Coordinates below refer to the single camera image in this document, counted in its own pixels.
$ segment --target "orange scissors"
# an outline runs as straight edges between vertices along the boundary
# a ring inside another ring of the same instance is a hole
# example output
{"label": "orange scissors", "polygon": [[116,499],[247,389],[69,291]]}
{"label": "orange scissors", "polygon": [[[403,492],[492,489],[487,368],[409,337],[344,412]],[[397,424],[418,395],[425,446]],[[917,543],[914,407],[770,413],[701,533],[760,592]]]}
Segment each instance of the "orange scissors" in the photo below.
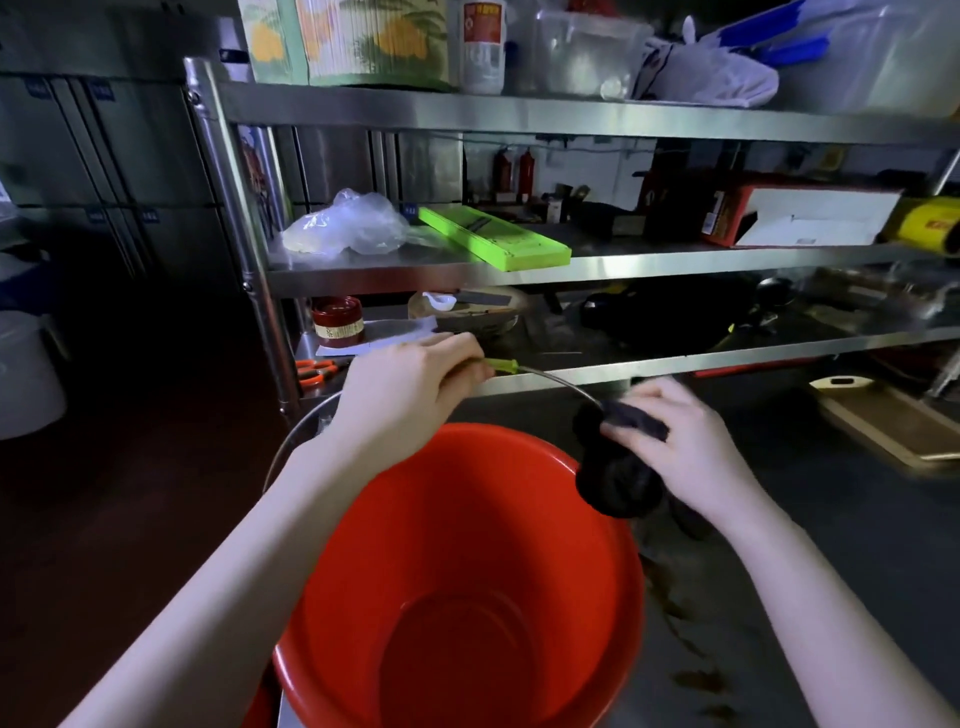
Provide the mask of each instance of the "orange scissors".
{"label": "orange scissors", "polygon": [[340,371],[333,359],[298,359],[297,379],[303,389],[322,387],[324,382]]}

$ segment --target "plastic bag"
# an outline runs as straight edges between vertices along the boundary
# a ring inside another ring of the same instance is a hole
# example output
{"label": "plastic bag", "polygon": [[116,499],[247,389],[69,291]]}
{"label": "plastic bag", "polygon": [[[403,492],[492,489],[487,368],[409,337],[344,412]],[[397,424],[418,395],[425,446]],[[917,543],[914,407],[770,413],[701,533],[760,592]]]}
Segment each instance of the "plastic bag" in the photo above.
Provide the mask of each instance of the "plastic bag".
{"label": "plastic bag", "polygon": [[383,195],[361,195],[342,189],[333,205],[303,215],[281,234],[283,247],[294,253],[324,257],[352,248],[362,255],[390,253],[407,242],[410,223]]}
{"label": "plastic bag", "polygon": [[694,37],[688,17],[683,43],[647,40],[651,52],[640,70],[635,98],[748,109],[776,95],[776,70],[725,48],[693,42]]}

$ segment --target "white bottle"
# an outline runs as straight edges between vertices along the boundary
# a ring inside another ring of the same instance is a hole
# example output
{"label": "white bottle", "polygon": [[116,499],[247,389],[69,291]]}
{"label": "white bottle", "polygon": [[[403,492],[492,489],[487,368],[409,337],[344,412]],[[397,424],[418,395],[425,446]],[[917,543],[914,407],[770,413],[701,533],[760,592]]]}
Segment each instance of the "white bottle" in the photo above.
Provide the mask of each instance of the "white bottle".
{"label": "white bottle", "polygon": [[460,92],[497,96],[503,91],[506,3],[465,2],[460,18]]}

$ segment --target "hand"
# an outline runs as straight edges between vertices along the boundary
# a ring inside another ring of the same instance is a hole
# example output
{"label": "hand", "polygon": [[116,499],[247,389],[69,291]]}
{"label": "hand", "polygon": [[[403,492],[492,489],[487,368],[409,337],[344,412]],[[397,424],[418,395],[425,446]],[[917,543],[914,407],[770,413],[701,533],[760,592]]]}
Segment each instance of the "hand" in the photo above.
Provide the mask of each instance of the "hand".
{"label": "hand", "polygon": [[661,442],[631,427],[600,425],[611,440],[653,468],[674,496],[721,531],[744,509],[767,499],[723,420],[676,379],[648,379],[623,401],[670,428]]}
{"label": "hand", "polygon": [[324,439],[363,458],[372,474],[382,473],[426,445],[473,388],[493,376],[475,361],[483,355],[473,334],[442,333],[358,356]]}

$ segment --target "jar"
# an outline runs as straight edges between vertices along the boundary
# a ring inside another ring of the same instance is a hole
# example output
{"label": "jar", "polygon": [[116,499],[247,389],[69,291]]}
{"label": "jar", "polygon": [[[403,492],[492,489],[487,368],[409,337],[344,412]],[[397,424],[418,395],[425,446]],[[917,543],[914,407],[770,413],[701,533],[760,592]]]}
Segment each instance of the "jar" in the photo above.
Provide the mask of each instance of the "jar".
{"label": "jar", "polygon": [[321,296],[311,304],[321,346],[333,349],[362,344],[363,306],[352,296]]}

